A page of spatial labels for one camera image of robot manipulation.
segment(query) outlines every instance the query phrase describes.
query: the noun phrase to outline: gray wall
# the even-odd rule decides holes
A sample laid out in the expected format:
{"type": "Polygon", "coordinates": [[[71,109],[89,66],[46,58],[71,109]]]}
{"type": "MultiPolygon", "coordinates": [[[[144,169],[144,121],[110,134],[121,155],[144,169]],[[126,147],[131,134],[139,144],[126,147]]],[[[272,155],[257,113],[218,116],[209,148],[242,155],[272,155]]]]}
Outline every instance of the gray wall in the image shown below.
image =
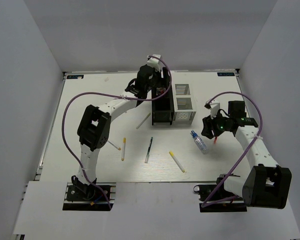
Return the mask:
{"type": "Polygon", "coordinates": [[[63,71],[240,68],[277,0],[25,0],[63,71]]]}
{"type": "Polygon", "coordinates": [[[0,240],[33,180],[62,72],[22,0],[0,0],[0,240]]]}
{"type": "Polygon", "coordinates": [[[269,151],[292,171],[289,200],[300,230],[300,0],[277,2],[240,73],[242,91],[260,107],[269,151]]]}

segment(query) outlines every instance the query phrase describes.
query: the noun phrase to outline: pen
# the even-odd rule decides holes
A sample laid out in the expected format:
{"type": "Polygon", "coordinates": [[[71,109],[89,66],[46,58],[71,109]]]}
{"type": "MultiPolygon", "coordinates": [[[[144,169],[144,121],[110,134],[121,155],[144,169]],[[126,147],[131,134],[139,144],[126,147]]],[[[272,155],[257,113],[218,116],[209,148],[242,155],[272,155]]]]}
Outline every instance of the pen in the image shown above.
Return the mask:
{"type": "Polygon", "coordinates": [[[118,145],[114,144],[113,142],[111,142],[110,140],[108,140],[108,143],[110,143],[112,146],[114,146],[116,149],[118,149],[119,151],[121,150],[121,147],[119,147],[118,145]]]}
{"type": "Polygon", "coordinates": [[[125,160],[126,138],[123,138],[121,161],[125,160]]]}
{"type": "Polygon", "coordinates": [[[148,115],[142,120],[142,122],[140,122],[140,124],[135,128],[138,129],[141,127],[141,125],[147,120],[147,118],[151,115],[151,112],[148,113],[148,115]]]}
{"type": "Polygon", "coordinates": [[[172,151],[170,151],[169,154],[173,158],[173,160],[175,161],[175,163],[178,165],[178,167],[180,168],[180,170],[184,173],[185,169],[181,166],[180,162],[178,161],[178,159],[176,158],[176,156],[174,155],[174,153],[172,151]]]}
{"type": "Polygon", "coordinates": [[[145,164],[147,164],[148,161],[149,161],[150,149],[151,149],[151,145],[152,145],[152,140],[153,139],[154,139],[153,137],[151,137],[151,139],[150,139],[150,143],[149,143],[149,147],[148,147],[148,152],[146,153],[146,156],[145,156],[145,161],[144,161],[145,164]]]}

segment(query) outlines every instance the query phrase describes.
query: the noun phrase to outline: white pen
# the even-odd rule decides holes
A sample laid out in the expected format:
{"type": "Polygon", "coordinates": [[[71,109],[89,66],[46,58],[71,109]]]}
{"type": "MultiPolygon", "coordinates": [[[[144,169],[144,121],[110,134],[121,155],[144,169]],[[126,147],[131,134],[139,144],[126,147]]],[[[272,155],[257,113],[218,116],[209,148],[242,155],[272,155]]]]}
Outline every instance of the white pen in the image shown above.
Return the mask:
{"type": "Polygon", "coordinates": [[[178,167],[180,168],[180,170],[184,173],[185,169],[181,166],[180,162],[178,161],[178,159],[176,158],[176,156],[174,155],[174,153],[172,151],[169,152],[170,156],[173,158],[173,160],[175,161],[175,163],[178,165],[178,167]]]}
{"type": "Polygon", "coordinates": [[[121,161],[125,160],[126,138],[123,138],[121,161]]]}
{"type": "Polygon", "coordinates": [[[117,144],[111,142],[110,140],[108,140],[108,143],[110,143],[112,146],[114,146],[116,149],[118,149],[119,151],[121,150],[121,147],[119,147],[117,144]]]}
{"type": "Polygon", "coordinates": [[[151,115],[151,112],[148,113],[148,115],[142,120],[142,122],[140,122],[140,124],[135,128],[138,129],[141,127],[141,125],[147,120],[147,118],[151,115]]]}

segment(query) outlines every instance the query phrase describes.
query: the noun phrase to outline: robotic arm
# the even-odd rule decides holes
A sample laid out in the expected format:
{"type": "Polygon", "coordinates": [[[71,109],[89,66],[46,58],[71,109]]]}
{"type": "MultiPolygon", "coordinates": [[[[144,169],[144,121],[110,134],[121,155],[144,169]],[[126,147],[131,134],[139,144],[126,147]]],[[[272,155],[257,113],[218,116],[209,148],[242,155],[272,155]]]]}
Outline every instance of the robotic arm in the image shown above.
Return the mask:
{"type": "MultiPolygon", "coordinates": [[[[247,117],[244,101],[229,101],[228,114],[222,116],[220,103],[206,104],[210,115],[203,121],[202,135],[212,139],[223,132],[232,132],[243,150],[247,149],[258,132],[254,118],[247,117]]],[[[250,165],[247,178],[230,175],[223,183],[221,191],[231,192],[241,197],[247,206],[283,209],[286,206],[292,174],[270,155],[259,137],[246,154],[250,165]]],[[[221,174],[217,184],[225,177],[221,174]]]]}
{"type": "MultiPolygon", "coordinates": [[[[122,93],[122,98],[113,99],[101,106],[89,105],[86,107],[77,130],[81,146],[80,161],[87,178],[96,183],[96,166],[100,149],[107,143],[111,122],[121,114],[136,108],[146,99],[152,88],[167,89],[170,83],[168,70],[160,68],[159,60],[148,58],[147,64],[140,67],[137,77],[132,79],[122,93]]],[[[78,173],[71,178],[72,184],[83,193],[87,199],[93,196],[94,187],[86,180],[80,167],[78,173]]]]}

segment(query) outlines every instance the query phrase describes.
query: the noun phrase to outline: white platform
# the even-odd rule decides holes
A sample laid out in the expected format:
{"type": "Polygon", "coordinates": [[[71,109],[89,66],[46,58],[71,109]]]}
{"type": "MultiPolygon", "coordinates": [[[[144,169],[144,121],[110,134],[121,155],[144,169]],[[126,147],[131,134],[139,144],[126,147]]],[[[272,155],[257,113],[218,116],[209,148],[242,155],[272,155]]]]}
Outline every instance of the white platform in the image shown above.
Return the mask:
{"type": "Polygon", "coordinates": [[[67,182],[29,182],[14,234],[24,240],[291,240],[299,230],[285,209],[200,213],[195,183],[124,182],[110,212],[63,211],[67,182]]]}
{"type": "MultiPolygon", "coordinates": [[[[102,92],[120,95],[128,82],[135,78],[136,72],[85,74],[83,79],[65,81],[51,138],[43,159],[40,181],[69,182],[77,173],[78,163],[67,151],[61,137],[61,121],[69,100],[83,92],[102,92]]],[[[190,135],[193,129],[200,135],[203,129],[202,118],[210,113],[204,108],[205,102],[224,91],[237,91],[239,86],[234,76],[217,76],[216,72],[172,72],[172,81],[191,83],[196,100],[197,113],[191,126],[151,125],[151,117],[139,128],[136,126],[151,112],[151,103],[144,102],[128,113],[123,114],[111,124],[109,139],[118,145],[126,137],[125,160],[121,152],[110,144],[100,151],[96,176],[98,182],[182,182],[215,181],[219,174],[227,173],[238,160],[243,150],[232,133],[225,132],[213,144],[213,140],[202,137],[209,148],[203,155],[190,135]],[[145,164],[150,138],[153,143],[149,163],[145,164]],[[169,155],[174,152],[185,169],[182,173],[169,155]]],[[[76,154],[80,154],[77,129],[85,108],[92,104],[98,106],[111,100],[109,97],[88,95],[75,100],[70,106],[65,121],[65,136],[76,154]]],[[[218,101],[227,111],[228,101],[242,100],[238,95],[220,96],[218,101]]],[[[249,173],[246,159],[234,171],[246,176],[249,173]]]]}

